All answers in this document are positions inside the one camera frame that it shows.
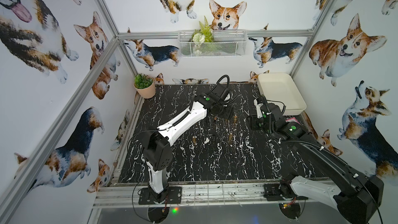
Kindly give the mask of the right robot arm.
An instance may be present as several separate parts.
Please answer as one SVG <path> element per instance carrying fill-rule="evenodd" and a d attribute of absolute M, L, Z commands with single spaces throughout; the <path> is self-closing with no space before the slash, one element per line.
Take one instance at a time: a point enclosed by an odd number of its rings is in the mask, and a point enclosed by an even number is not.
<path fill-rule="evenodd" d="M 280 108 L 264 95 L 254 99 L 256 114 L 250 116 L 254 130 L 267 132 L 266 140 L 287 145 L 317 166 L 331 181 L 328 185 L 291 172 L 279 183 L 280 196 L 312 199 L 336 209 L 351 224 L 367 224 L 379 213 L 384 183 L 368 177 L 319 144 L 296 122 L 287 122 Z"/>

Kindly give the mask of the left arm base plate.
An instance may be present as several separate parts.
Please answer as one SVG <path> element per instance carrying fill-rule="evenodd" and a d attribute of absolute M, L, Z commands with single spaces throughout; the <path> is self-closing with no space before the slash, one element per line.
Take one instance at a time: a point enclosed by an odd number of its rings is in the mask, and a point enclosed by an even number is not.
<path fill-rule="evenodd" d="M 153 204 L 180 204 L 182 197 L 182 187 L 168 186 L 161 193 L 155 193 L 152 188 L 143 188 L 139 193 L 139 205 Z"/>

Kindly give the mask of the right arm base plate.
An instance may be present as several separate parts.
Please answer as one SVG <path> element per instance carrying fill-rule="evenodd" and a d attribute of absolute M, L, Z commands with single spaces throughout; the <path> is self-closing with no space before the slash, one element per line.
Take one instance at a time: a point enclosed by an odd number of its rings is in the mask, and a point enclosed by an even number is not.
<path fill-rule="evenodd" d="M 264 195 L 263 197 L 267 201 L 292 201 L 296 200 L 308 200 L 307 197 L 297 196 L 292 189 L 286 184 L 274 183 L 264 184 Z"/>

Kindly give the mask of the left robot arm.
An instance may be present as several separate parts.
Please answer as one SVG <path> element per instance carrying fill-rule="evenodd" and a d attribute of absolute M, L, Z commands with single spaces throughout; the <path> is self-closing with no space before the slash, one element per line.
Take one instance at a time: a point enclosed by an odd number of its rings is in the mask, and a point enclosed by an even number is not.
<path fill-rule="evenodd" d="M 187 130 L 208 115 L 230 120 L 233 117 L 233 98 L 229 75 L 221 76 L 208 92 L 193 95 L 189 106 L 172 120 L 147 131 L 142 152 L 149 171 L 148 190 L 156 203 L 169 195 L 167 167 L 173 159 L 172 146 Z"/>

